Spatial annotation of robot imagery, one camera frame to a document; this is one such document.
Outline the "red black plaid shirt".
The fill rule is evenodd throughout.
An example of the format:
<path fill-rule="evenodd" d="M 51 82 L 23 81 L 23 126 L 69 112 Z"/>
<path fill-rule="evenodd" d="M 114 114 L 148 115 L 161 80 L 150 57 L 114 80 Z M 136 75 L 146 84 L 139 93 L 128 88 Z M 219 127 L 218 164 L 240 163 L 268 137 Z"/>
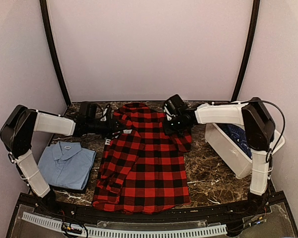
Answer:
<path fill-rule="evenodd" d="M 166 135 L 165 115 L 129 103 L 113 117 L 126 129 L 104 145 L 92 206 L 107 212 L 154 214 L 191 202 L 184 154 L 191 132 Z"/>

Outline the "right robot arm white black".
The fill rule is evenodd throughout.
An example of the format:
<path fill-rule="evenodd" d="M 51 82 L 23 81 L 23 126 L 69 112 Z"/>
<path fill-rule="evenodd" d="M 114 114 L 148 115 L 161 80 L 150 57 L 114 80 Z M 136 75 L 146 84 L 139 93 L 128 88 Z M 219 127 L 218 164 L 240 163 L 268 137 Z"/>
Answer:
<path fill-rule="evenodd" d="M 285 143 L 266 108 L 267 101 L 214 102 L 188 106 L 179 95 L 163 103 L 165 134 L 181 135 L 204 124 L 205 140 L 242 179 L 251 175 L 250 193 L 263 195 L 273 170 L 272 157 Z"/>

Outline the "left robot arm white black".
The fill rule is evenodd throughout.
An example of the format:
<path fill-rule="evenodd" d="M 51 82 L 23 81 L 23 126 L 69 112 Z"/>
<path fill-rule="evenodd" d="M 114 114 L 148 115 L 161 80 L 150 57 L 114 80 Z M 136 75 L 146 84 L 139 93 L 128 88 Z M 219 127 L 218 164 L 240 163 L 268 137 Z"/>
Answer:
<path fill-rule="evenodd" d="M 43 178 L 32 153 L 34 132 L 61 134 L 81 137 L 98 134 L 102 138 L 125 129 L 112 115 L 110 105 L 105 107 L 100 117 L 96 117 L 97 104 L 83 102 L 74 119 L 51 114 L 23 105 L 17 105 L 0 130 L 0 139 L 8 151 L 10 162 L 15 164 L 21 178 L 38 197 L 50 193 L 50 186 Z"/>

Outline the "white plastic bin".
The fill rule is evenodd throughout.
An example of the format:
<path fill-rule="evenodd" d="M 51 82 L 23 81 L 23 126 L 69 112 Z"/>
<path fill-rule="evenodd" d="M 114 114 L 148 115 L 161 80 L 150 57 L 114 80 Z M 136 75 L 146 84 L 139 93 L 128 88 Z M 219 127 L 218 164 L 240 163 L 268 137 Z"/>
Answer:
<path fill-rule="evenodd" d="M 248 155 L 215 123 L 206 125 L 205 140 L 239 179 L 254 172 L 253 180 L 267 181 L 271 169 L 266 163 L 266 151 L 249 149 L 251 155 Z"/>

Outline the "folded light blue shirt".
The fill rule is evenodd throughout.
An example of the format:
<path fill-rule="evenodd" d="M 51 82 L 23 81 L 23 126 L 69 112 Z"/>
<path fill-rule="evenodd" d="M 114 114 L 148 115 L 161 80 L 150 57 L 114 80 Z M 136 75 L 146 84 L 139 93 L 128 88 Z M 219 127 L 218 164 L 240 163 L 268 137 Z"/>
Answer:
<path fill-rule="evenodd" d="M 97 152 L 79 142 L 59 141 L 45 148 L 38 168 L 45 181 L 54 187 L 84 190 Z"/>

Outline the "blue shirt in bin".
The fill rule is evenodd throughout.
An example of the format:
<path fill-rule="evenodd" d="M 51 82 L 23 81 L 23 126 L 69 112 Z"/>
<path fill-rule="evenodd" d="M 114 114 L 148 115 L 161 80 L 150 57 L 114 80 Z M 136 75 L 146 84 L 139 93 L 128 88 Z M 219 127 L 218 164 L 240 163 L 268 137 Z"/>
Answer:
<path fill-rule="evenodd" d="M 242 128 L 234 124 L 224 124 L 223 131 L 250 159 L 252 159 L 251 150 L 246 141 L 246 133 Z"/>

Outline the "left clear acrylic plate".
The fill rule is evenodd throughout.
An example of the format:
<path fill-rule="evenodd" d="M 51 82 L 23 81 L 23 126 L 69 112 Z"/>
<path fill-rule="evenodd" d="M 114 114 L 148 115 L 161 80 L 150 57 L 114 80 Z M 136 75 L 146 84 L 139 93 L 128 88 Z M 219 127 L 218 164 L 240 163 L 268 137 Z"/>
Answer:
<path fill-rule="evenodd" d="M 39 225 L 22 220 L 24 212 L 33 212 L 34 208 L 23 204 L 17 204 L 14 208 L 11 221 L 8 226 L 6 238 L 65 238 L 63 234 L 52 231 Z"/>

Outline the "clear acrylic plate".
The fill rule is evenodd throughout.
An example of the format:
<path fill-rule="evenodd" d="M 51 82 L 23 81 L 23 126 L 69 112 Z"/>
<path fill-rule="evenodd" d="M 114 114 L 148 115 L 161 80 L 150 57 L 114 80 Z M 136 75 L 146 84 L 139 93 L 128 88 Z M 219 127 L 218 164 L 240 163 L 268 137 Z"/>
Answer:
<path fill-rule="evenodd" d="M 239 238 L 298 238 L 284 202 L 270 206 L 264 221 L 245 229 Z"/>
<path fill-rule="evenodd" d="M 17 204 L 14 208 L 11 221 L 8 226 L 6 238 L 65 238 L 63 234 L 52 231 L 39 225 L 22 220 L 24 212 L 33 212 L 34 208 L 23 204 Z"/>

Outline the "right clear acrylic plate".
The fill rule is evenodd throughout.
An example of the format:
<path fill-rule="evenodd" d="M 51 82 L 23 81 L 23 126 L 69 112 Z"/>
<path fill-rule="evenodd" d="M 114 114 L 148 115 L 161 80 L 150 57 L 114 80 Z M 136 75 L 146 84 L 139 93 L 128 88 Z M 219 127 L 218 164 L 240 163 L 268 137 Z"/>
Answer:
<path fill-rule="evenodd" d="M 239 238 L 298 238 L 284 202 L 270 206 L 264 221 L 245 229 Z"/>

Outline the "black curved front rail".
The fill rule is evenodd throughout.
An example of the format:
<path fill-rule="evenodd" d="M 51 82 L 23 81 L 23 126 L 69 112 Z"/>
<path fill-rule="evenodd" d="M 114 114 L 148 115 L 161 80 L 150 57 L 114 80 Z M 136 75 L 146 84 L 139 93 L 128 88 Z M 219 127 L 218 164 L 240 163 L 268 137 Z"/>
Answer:
<path fill-rule="evenodd" d="M 175 223 L 189 222 L 197 220 L 206 220 L 208 223 L 221 223 L 229 225 L 240 225 L 247 219 L 260 214 L 266 216 L 277 216 L 280 214 L 287 221 L 293 222 L 294 218 L 291 213 L 288 201 L 284 192 L 273 192 L 268 196 L 268 205 L 257 206 L 254 202 L 243 200 L 233 203 L 212 205 L 204 207 L 190 208 L 172 208 L 166 211 L 144 214 L 144 213 L 122 213 L 122 212 L 105 212 L 96 210 L 93 206 L 84 206 L 73 203 L 57 201 L 56 205 L 61 210 L 54 215 L 46 211 L 43 207 L 35 205 L 37 199 L 29 194 L 21 193 L 14 208 L 10 227 L 13 227 L 18 219 L 22 217 L 21 209 L 28 208 L 30 212 L 65 219 L 66 221 L 79 221 L 82 223 L 96 224 L 99 221 L 113 222 L 135 222 L 135 223 Z"/>

